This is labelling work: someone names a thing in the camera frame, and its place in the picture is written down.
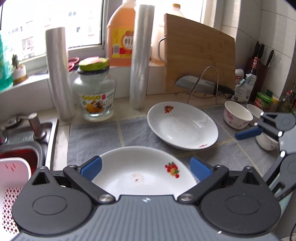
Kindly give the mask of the white floral bowl large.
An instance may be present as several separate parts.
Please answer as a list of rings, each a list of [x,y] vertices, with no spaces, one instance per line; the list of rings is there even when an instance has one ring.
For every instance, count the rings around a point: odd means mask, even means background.
[[[253,115],[248,109],[234,101],[224,103],[224,121],[230,127],[241,130],[253,120]]]

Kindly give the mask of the santoku kitchen knife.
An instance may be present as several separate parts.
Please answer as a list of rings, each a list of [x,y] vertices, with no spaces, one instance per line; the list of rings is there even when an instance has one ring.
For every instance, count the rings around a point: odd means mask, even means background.
[[[194,77],[192,75],[186,75],[179,78],[175,82],[174,87],[192,91],[193,88],[196,86],[195,92],[210,94],[210,95],[216,95],[217,92],[222,92],[224,94],[230,94],[230,95],[234,95],[235,93],[233,89],[227,86],[223,86],[207,80],[200,79],[197,83],[198,79],[199,78]]]

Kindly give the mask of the wooden knife block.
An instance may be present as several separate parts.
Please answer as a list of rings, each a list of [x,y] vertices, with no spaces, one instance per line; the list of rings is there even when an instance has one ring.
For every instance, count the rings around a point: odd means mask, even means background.
[[[244,70],[246,74],[249,73],[252,69],[253,59],[255,57],[260,59],[263,56],[264,48],[265,48],[264,44],[260,44],[260,42],[258,41],[256,42],[254,52],[251,58],[248,59],[245,70]],[[252,92],[250,94],[249,102],[252,102],[255,100],[257,93],[260,92],[261,88],[263,87],[263,83],[267,76],[267,72],[269,70],[269,64],[273,58],[273,55],[274,55],[274,50],[271,50],[266,64],[262,64],[261,61],[259,61],[257,66],[257,79],[252,89]]]

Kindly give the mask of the white floral bowl back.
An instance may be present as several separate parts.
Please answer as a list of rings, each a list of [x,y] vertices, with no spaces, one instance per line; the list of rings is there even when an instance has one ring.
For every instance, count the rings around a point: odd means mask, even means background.
[[[261,114],[263,113],[263,111],[262,111],[260,108],[254,106],[254,105],[252,105],[252,104],[247,104],[247,105],[246,105],[246,108],[249,110],[249,112],[250,112],[250,113],[252,114],[252,116],[253,116],[253,120],[249,122],[249,125],[250,125],[250,126],[254,126],[254,124],[255,124],[256,122],[258,122],[258,120],[259,120],[259,118],[261,117]]]

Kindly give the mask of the plastic wrap roll short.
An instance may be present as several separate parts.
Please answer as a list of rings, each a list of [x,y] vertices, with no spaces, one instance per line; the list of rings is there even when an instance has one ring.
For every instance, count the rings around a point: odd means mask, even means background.
[[[68,70],[68,49],[64,27],[45,32],[46,58],[55,108],[62,120],[76,114]]]

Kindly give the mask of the glass jar green lid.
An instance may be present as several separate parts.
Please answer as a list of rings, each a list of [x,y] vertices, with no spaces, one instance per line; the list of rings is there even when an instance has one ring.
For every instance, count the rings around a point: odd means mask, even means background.
[[[106,58],[89,57],[78,64],[78,76],[73,82],[80,113],[87,121],[99,122],[113,114],[116,81],[109,75]]]

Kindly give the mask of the white plate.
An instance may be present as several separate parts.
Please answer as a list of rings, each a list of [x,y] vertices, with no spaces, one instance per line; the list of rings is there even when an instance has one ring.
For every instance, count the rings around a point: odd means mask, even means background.
[[[218,128],[202,110],[189,104],[166,101],[147,113],[153,133],[168,145],[182,150],[201,150],[215,144]]]
[[[119,199],[121,195],[172,195],[196,185],[190,170],[174,156],[150,147],[132,146],[101,155],[102,170],[92,180]]]

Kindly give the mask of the green soap dispenser bottle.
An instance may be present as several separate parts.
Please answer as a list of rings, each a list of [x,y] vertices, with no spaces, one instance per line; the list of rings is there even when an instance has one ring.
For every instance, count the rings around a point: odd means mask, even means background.
[[[13,85],[12,78],[12,48],[10,39],[3,31],[1,31],[1,62],[0,62],[0,90],[3,91]]]

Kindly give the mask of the sink soap pump knob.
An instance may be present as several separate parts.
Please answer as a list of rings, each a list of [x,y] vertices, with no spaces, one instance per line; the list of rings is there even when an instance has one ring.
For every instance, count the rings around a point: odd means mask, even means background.
[[[37,113],[31,113],[29,116],[28,116],[28,121],[29,121],[29,124],[33,130],[33,138],[37,141],[41,141],[43,140],[47,133],[45,130],[43,130],[43,128],[41,127],[41,123],[40,123],[40,120],[39,120],[39,117],[38,117],[38,114]]]

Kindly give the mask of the steel sink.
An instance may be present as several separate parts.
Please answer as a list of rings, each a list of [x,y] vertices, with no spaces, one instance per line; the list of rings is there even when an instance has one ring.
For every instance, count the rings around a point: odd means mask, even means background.
[[[35,137],[28,120],[11,119],[9,123],[1,123],[1,158],[23,158],[32,172],[41,166],[53,170],[58,123],[57,117],[41,121],[37,129],[42,131],[41,138]]]

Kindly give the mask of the white pink colander basket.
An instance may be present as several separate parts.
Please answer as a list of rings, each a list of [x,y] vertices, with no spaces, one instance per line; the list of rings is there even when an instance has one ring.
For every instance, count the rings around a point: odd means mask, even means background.
[[[1,159],[1,240],[12,240],[19,233],[11,209],[30,177],[31,169],[25,159],[19,157]]]

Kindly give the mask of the white floral bowl front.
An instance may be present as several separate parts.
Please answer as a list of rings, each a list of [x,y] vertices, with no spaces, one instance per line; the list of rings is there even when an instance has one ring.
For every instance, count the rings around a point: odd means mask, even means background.
[[[278,147],[278,141],[274,140],[265,133],[261,133],[256,136],[255,139],[259,146],[266,151],[272,151]]]

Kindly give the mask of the plastic wrap roll tall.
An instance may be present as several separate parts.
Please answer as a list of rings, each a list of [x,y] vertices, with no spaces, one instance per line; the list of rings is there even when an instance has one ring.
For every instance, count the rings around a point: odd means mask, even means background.
[[[153,21],[153,5],[140,4],[136,7],[129,90],[129,104],[134,110],[144,108]]]

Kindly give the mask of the clear condiment bottle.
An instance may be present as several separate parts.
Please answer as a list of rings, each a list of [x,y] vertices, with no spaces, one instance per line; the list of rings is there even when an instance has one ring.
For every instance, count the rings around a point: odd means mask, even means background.
[[[278,113],[290,113],[290,95],[291,91],[287,91],[285,96],[282,96],[279,100],[276,112]]]

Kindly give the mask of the bamboo cutting board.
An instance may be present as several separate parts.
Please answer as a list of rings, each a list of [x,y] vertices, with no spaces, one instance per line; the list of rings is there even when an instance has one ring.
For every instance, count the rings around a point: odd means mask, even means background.
[[[219,84],[235,87],[235,40],[207,25],[175,15],[165,18],[165,90],[179,92],[175,82],[185,76],[201,77],[208,66],[219,72]],[[216,82],[217,74],[209,69],[204,80]]]

